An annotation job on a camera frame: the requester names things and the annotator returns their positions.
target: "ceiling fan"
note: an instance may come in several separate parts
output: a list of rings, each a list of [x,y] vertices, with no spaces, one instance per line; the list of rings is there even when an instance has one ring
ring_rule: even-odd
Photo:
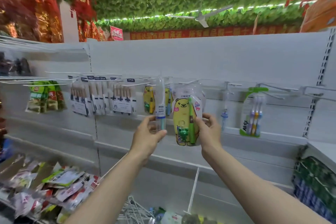
[[[210,16],[219,14],[219,13],[222,12],[222,11],[231,9],[232,7],[233,7],[233,5],[228,5],[228,6],[219,8],[219,9],[217,9],[217,10],[214,10],[214,11],[212,11],[212,12],[209,12],[208,14],[204,14],[204,15],[202,14],[201,10],[199,9],[199,10],[198,10],[199,13],[198,13],[198,16],[197,16],[197,17],[192,17],[192,16],[179,16],[179,15],[166,15],[166,16],[168,16],[168,17],[176,17],[176,18],[194,19],[195,21],[198,21],[199,23],[201,23],[203,27],[208,28],[209,26],[208,26],[207,22],[205,21],[205,19],[209,18]]]

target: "orange box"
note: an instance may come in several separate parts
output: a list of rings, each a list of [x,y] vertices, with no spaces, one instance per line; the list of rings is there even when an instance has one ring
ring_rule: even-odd
[[[317,32],[336,26],[336,0],[318,0],[306,12],[300,32]]]

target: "forearm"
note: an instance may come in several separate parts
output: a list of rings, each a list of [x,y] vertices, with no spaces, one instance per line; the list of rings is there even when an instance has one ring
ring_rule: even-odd
[[[222,148],[204,149],[202,154],[254,223],[329,223],[286,192],[255,175]]]
[[[143,161],[140,154],[129,152],[65,224],[115,223]]]

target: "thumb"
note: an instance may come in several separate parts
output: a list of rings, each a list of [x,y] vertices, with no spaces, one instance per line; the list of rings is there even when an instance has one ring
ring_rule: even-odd
[[[200,130],[208,127],[200,117],[196,117],[196,124],[198,125]]]
[[[161,141],[162,138],[164,138],[167,134],[167,130],[160,130],[159,132],[157,132],[155,135],[155,139],[159,142]]]

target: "green toothbrush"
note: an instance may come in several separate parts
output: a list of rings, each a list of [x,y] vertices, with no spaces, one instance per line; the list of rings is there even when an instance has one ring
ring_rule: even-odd
[[[193,101],[189,98],[189,141],[191,144],[195,144],[195,128],[194,128],[194,117],[193,117]]]

